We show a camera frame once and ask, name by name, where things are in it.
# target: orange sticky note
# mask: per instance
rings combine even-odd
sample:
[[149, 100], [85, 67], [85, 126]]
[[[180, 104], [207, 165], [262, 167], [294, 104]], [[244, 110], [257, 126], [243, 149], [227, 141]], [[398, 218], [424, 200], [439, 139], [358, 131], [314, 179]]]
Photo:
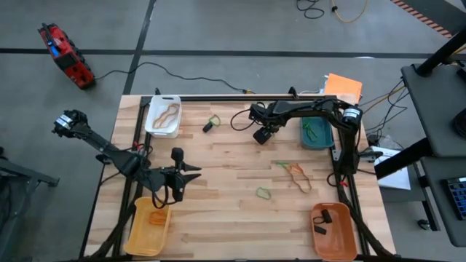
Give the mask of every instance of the orange sticky note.
[[336, 74], [329, 74], [327, 85], [325, 86], [325, 94], [355, 94], [356, 103], [359, 103], [363, 83], [348, 79]]

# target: white plastic container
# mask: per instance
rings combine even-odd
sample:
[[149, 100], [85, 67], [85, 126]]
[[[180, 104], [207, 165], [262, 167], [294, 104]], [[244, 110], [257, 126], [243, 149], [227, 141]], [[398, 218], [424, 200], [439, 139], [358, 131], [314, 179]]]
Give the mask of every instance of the white plastic container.
[[[154, 128], [154, 121], [161, 116], [166, 117], [165, 121], [158, 121], [157, 124], [162, 123], [159, 128]], [[145, 129], [155, 138], [176, 138], [178, 136], [178, 129], [181, 122], [181, 99], [176, 95], [155, 95], [151, 99], [149, 105], [149, 112], [147, 113]]]

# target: orange box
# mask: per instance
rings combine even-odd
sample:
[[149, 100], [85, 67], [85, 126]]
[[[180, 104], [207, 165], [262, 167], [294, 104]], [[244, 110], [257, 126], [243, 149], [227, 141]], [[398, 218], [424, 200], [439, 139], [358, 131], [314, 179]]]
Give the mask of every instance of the orange box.
[[325, 86], [325, 94], [355, 94], [356, 103], [359, 103], [363, 83], [348, 79], [336, 74], [329, 74], [327, 85]]
[[140, 197], [135, 201], [135, 205], [136, 214], [130, 239], [123, 249], [131, 255], [158, 255], [167, 241], [170, 206], [156, 209], [151, 197]]

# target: white paper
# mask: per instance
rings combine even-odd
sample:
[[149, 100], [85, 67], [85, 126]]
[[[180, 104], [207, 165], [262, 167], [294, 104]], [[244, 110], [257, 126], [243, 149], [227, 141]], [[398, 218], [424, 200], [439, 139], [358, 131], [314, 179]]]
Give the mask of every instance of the white paper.
[[[376, 159], [374, 165], [383, 162], [384, 160], [389, 159], [391, 156], [394, 156], [399, 153], [399, 150], [380, 148], [377, 146], [372, 146], [372, 150], [384, 153], [383, 156]], [[379, 186], [411, 190], [411, 184], [409, 183], [408, 168], [405, 167], [402, 170], [398, 170], [397, 172], [394, 172], [391, 175], [379, 179]]]

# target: yellow-black striped tape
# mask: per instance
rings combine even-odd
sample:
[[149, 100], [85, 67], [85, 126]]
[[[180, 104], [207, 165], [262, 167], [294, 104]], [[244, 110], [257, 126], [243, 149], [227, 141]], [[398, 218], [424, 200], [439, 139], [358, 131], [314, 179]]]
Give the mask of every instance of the yellow-black striped tape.
[[433, 29], [433, 30], [437, 31], [438, 33], [440, 33], [442, 36], [445, 36], [446, 38], [451, 38], [451, 33], [448, 30], [446, 30], [445, 28], [443, 28], [443, 27], [439, 26], [438, 24], [434, 23], [434, 21], [432, 21], [428, 17], [425, 17], [420, 12], [417, 12], [414, 8], [412, 8], [409, 5], [405, 4], [403, 1], [401, 1], [401, 0], [390, 0], [390, 1], [392, 1], [394, 4], [401, 7], [403, 10], [407, 11], [410, 15], [414, 16], [419, 21], [421, 21], [424, 24], [431, 27], [431, 29]]

